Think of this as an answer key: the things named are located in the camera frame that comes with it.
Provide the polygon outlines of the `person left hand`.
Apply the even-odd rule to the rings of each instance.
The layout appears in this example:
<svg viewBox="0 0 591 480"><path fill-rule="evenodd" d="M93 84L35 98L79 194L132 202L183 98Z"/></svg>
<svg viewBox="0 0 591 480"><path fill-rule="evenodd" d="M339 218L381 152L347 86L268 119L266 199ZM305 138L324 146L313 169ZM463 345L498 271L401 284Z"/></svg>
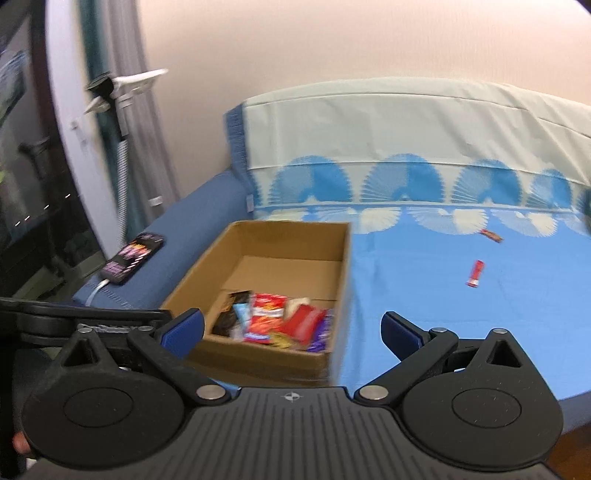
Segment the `person left hand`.
<svg viewBox="0 0 591 480"><path fill-rule="evenodd" d="M19 455L25 457L29 457L31 455L30 445L23 432L16 433L13 437L12 443L15 451Z"/></svg>

